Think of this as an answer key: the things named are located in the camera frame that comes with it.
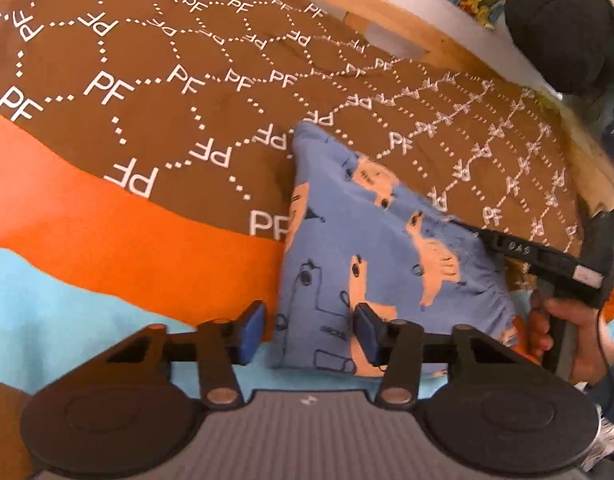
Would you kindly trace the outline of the person's right hand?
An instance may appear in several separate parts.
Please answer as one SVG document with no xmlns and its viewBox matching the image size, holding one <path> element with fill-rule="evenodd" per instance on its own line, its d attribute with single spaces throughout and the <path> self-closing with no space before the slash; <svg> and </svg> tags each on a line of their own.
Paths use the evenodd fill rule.
<svg viewBox="0 0 614 480">
<path fill-rule="evenodd" d="M 598 310 L 569 298 L 546 297 L 534 290 L 527 318 L 528 352 L 542 360 L 554 346 L 551 325 L 563 321 L 572 340 L 568 343 L 569 381 L 598 384 L 614 365 L 614 340 Z"/>
</svg>

